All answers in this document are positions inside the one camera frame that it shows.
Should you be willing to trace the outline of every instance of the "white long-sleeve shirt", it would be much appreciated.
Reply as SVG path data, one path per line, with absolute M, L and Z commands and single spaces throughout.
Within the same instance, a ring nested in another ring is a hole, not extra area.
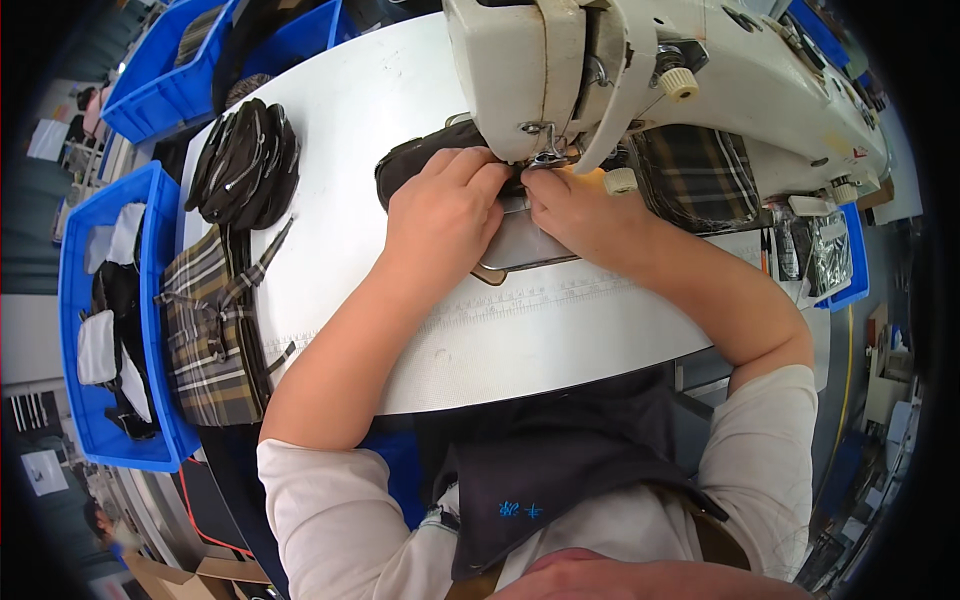
M 816 415 L 813 371 L 800 365 L 758 377 L 714 411 L 698 481 L 730 515 L 723 526 L 755 573 L 790 580 L 800 569 Z M 436 514 L 407 530 L 377 454 L 267 440 L 257 462 L 295 600 L 444 598 L 457 535 Z M 456 486 L 440 504 L 460 514 Z M 497 589 L 540 556 L 568 547 L 636 563 L 703 559 L 680 501 L 634 485 L 587 500 L 535 534 L 507 557 Z

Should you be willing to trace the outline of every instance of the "person's left hand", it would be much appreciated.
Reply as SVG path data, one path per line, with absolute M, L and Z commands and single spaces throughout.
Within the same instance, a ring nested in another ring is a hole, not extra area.
M 390 199 L 381 260 L 440 301 L 480 260 L 503 220 L 510 168 L 489 148 L 439 150 Z

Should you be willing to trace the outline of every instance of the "navy apron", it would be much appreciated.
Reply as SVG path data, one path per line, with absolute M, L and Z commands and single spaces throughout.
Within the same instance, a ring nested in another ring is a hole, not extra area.
M 473 440 L 449 446 L 433 500 L 460 487 L 451 578 L 498 565 L 584 500 L 635 484 L 681 497 L 691 512 L 727 514 L 675 464 L 673 392 L 664 369 L 501 403 Z

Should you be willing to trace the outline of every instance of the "brown plaid fabric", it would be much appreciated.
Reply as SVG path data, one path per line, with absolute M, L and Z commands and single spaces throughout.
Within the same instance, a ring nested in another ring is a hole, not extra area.
M 170 388 L 188 421 L 222 426 L 263 419 L 268 375 L 296 347 L 291 344 L 273 365 L 262 367 L 263 350 L 251 327 L 252 288 L 263 280 L 291 225 L 293 219 L 260 260 L 236 276 L 231 277 L 238 271 L 232 232 L 216 225 L 163 272 L 163 292 L 154 302 L 166 308 Z M 249 245 L 249 235 L 242 235 Z
M 708 234 L 766 227 L 743 138 L 667 125 L 631 136 L 648 207 L 665 221 Z

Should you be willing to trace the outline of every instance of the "sewing machine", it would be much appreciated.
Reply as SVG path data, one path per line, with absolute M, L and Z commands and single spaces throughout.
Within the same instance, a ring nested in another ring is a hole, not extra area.
M 788 17 L 716 0 L 444 0 L 444 13 L 469 116 L 506 162 L 587 173 L 625 136 L 681 123 L 743 136 L 761 199 L 845 204 L 886 176 L 876 112 Z M 523 199 L 501 201 L 481 265 L 575 258 Z

